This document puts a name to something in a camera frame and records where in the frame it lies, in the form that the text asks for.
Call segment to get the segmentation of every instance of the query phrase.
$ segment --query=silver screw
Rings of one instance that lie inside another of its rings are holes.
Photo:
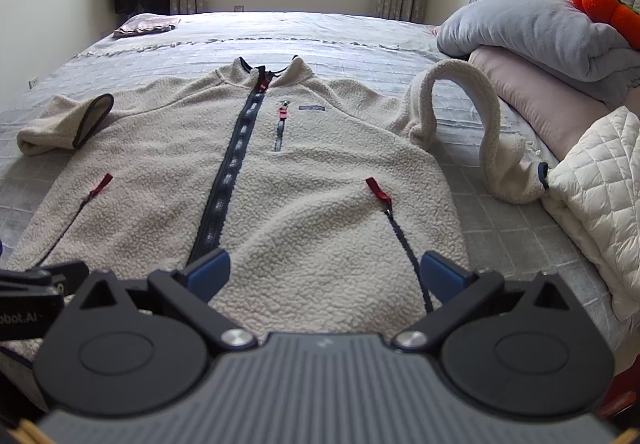
[[[254,335],[244,329],[229,329],[222,332],[221,339],[230,347],[244,347],[254,340]]]
[[[428,338],[417,330],[407,330],[400,332],[396,336],[396,345],[405,350],[414,350],[427,344]]]

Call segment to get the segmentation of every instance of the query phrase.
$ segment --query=front zipper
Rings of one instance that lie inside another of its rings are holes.
[[[282,101],[282,106],[278,109],[278,127],[276,128],[276,142],[273,151],[282,149],[282,136],[284,135],[284,122],[287,120],[287,107],[289,101]]]
[[[49,257],[49,255],[53,252],[53,250],[60,243],[60,240],[62,240],[62,237],[65,236],[66,232],[74,224],[74,222],[76,221],[76,218],[78,218],[78,215],[82,212],[84,207],[89,202],[91,202],[94,198],[96,198],[100,194],[100,192],[106,187],[106,185],[109,182],[111,182],[112,179],[113,179],[113,175],[111,175],[110,173],[105,174],[104,177],[102,177],[102,180],[100,181],[100,183],[94,189],[89,191],[89,194],[82,200],[82,202],[80,202],[80,206],[78,207],[78,210],[76,211],[74,216],[67,223],[66,227],[62,230],[62,233],[60,233],[60,236],[56,238],[56,241],[53,242],[51,247],[49,247],[49,250],[44,254],[44,256],[42,258],[40,258],[36,262],[35,265],[33,265],[33,267],[39,267],[39,266],[41,266],[43,264],[43,262]]]
[[[191,248],[187,264],[216,249],[220,244],[220,235],[225,223],[231,193],[254,130],[264,93],[273,78],[273,72],[265,72],[264,66],[258,67],[258,70],[258,82],[247,96],[244,107],[236,119],[236,126],[209,192],[209,199],[207,199],[196,241]]]
[[[409,261],[411,262],[411,265],[414,268],[415,277],[418,279],[418,284],[420,284],[420,290],[422,291],[422,300],[424,301],[424,309],[427,311],[427,313],[433,312],[433,305],[431,303],[431,298],[429,297],[429,291],[422,284],[422,280],[420,280],[420,264],[418,263],[418,259],[415,257],[415,253],[411,248],[411,246],[409,245],[409,242],[406,239],[406,236],[404,236],[404,233],[402,232],[400,225],[396,222],[396,219],[394,218],[394,211],[392,207],[391,197],[387,195],[385,192],[383,192],[382,189],[380,189],[380,186],[378,185],[378,183],[373,177],[369,177],[368,179],[365,180],[365,182],[367,183],[367,185],[369,186],[373,194],[385,205],[386,218],[388,218],[389,223],[391,224],[391,228],[394,230],[394,234],[398,239],[398,242],[400,242],[400,244],[402,245],[402,248],[404,249],[404,253],[407,255],[407,257],[409,258]]]

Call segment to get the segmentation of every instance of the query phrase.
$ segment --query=stuffed toy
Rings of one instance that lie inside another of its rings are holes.
[[[571,0],[592,21],[608,23],[626,39],[632,49],[640,50],[640,14],[619,0]]]

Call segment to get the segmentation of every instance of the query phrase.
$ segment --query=white comforter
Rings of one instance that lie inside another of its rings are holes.
[[[640,119],[625,106],[549,172],[546,210],[607,282],[621,320],[640,310]]]

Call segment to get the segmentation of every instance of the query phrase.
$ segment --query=bed sheet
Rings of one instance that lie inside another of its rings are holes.
[[[0,110],[0,240],[7,261],[70,153],[20,156],[15,135],[54,94],[82,100],[116,88],[143,85],[160,76],[196,77],[242,55],[271,70],[302,56],[320,77],[356,78],[383,93],[400,96],[420,71],[446,58],[431,27],[335,14],[212,13],[180,18],[178,27],[152,36],[106,38],[76,55],[34,90]],[[437,142],[431,149],[449,181],[475,268],[492,267],[508,278],[530,279],[558,272],[572,288],[612,348],[640,322],[619,321],[599,274],[539,202],[505,204],[482,183],[478,147],[482,125],[462,90],[451,82],[434,88]],[[554,162],[530,126],[501,103],[502,130],[517,130],[532,150]]]

